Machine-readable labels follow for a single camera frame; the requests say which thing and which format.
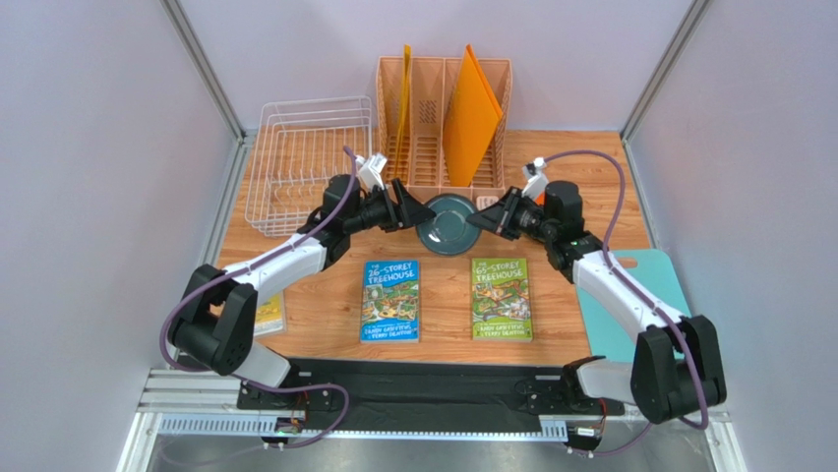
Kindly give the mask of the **black plate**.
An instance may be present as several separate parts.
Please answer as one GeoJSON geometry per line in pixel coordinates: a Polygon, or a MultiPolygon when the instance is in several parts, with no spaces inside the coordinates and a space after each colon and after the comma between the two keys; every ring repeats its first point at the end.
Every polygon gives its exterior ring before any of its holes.
{"type": "Polygon", "coordinates": [[[441,194],[426,202],[436,215],[416,227],[423,246],[440,256],[458,256],[479,241],[481,230],[467,221],[477,212],[474,203],[457,194],[441,194]]]}

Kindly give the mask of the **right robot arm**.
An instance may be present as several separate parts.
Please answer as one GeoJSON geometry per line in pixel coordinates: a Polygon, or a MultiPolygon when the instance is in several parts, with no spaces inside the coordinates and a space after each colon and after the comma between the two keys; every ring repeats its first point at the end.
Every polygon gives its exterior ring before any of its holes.
{"type": "Polygon", "coordinates": [[[575,184],[549,183],[543,204],[512,187],[467,220],[508,240],[525,235],[542,243],[553,269],[592,296],[633,342],[629,363],[592,356],[565,365],[571,394],[634,405],[652,424],[705,414],[726,401],[715,325],[705,316],[684,316],[624,271],[585,229],[575,184]]]}

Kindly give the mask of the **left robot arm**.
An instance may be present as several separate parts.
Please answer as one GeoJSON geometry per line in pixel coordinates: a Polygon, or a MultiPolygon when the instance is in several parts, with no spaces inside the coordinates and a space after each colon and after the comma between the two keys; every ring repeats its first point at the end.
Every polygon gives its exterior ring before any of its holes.
{"type": "Polygon", "coordinates": [[[397,179],[365,191],[353,175],[331,178],[321,205],[286,242],[237,265],[201,265],[192,272],[161,329],[162,354],[175,347],[197,361],[199,372],[265,390],[281,388],[292,366],[256,341],[258,309],[291,284],[333,266],[348,251],[352,235],[408,229],[435,215],[397,179]]]}

